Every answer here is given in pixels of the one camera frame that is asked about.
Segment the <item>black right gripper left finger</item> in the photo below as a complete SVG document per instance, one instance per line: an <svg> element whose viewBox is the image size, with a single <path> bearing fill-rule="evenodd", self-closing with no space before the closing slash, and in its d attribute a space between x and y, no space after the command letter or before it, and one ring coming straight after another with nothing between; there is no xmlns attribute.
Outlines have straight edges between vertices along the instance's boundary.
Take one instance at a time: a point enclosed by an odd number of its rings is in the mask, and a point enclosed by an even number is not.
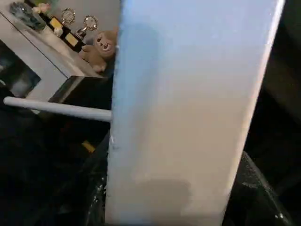
<svg viewBox="0 0 301 226"><path fill-rule="evenodd" d="M110 136L105 136L90 158L86 226L105 225L109 143Z"/></svg>

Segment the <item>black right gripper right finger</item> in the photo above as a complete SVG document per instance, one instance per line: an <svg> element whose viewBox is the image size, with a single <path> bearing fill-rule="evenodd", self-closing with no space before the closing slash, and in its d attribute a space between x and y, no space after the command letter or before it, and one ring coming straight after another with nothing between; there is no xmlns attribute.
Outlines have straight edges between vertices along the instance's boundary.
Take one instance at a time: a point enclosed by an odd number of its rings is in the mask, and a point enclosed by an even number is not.
<svg viewBox="0 0 301 226"><path fill-rule="evenodd" d="M301 173L272 186L247 152L243 152L225 210L225 226L299 226Z"/></svg>

